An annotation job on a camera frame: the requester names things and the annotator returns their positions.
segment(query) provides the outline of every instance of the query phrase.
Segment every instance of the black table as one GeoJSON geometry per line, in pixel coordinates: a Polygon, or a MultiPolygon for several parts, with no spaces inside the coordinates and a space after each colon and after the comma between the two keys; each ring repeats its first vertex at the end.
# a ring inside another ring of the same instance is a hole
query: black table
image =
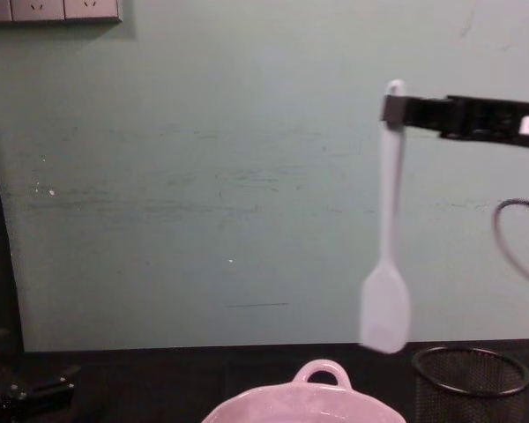
{"type": "MultiPolygon", "coordinates": [[[[529,367],[529,340],[446,344],[508,353],[529,367]]],[[[20,362],[19,373],[32,381],[69,365],[83,367],[71,409],[32,420],[35,423],[199,423],[228,398],[256,386],[289,382],[305,363],[330,359],[346,369],[356,390],[382,400],[414,422],[411,359],[415,352],[432,345],[412,343],[393,356],[357,345],[30,353],[20,362]]],[[[321,375],[314,381],[328,382],[321,375]]],[[[529,390],[526,403],[525,422],[529,423],[529,390]]]]}

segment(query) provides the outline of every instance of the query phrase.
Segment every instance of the black cable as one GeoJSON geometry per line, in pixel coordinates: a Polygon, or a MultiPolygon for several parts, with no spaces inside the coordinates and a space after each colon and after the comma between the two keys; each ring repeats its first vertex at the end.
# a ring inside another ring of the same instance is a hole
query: black cable
{"type": "Polygon", "coordinates": [[[501,202],[494,210],[494,237],[497,247],[502,252],[506,260],[513,266],[513,268],[521,273],[525,278],[529,279],[529,271],[524,267],[522,263],[515,257],[511,252],[506,240],[503,238],[503,234],[500,228],[500,215],[502,214],[503,209],[511,205],[523,205],[529,207],[529,200],[522,198],[512,198],[510,200],[505,200],[501,202]]]}

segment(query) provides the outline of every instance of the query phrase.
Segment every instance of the bowl handle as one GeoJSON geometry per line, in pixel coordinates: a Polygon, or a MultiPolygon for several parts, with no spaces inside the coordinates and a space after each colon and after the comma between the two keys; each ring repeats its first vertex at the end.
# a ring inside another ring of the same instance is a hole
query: bowl handle
{"type": "Polygon", "coordinates": [[[307,382],[309,378],[317,372],[329,373],[337,379],[337,386],[346,390],[353,390],[351,381],[349,380],[349,376],[346,374],[345,369],[335,361],[330,360],[315,360],[306,364],[298,372],[294,378],[294,382],[307,382]]]}

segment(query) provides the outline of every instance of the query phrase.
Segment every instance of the spatula handle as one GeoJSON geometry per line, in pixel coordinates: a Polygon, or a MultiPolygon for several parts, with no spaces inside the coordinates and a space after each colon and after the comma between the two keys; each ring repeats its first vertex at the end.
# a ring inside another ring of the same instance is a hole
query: spatula handle
{"type": "MultiPolygon", "coordinates": [[[[406,95],[406,85],[399,80],[392,81],[388,84],[386,93],[389,95],[406,95]]],[[[389,126],[387,122],[382,122],[380,132],[382,154],[380,259],[393,262],[396,255],[396,217],[399,205],[405,129],[403,125],[389,126]]]]}

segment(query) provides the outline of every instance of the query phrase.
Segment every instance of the wire mesh wastebasket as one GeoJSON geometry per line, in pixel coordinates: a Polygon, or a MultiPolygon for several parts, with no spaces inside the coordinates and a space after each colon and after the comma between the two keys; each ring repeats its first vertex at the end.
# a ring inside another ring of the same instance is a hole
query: wire mesh wastebasket
{"type": "Polygon", "coordinates": [[[414,356],[416,423],[520,423],[529,369],[478,348],[435,347],[414,356]]]}

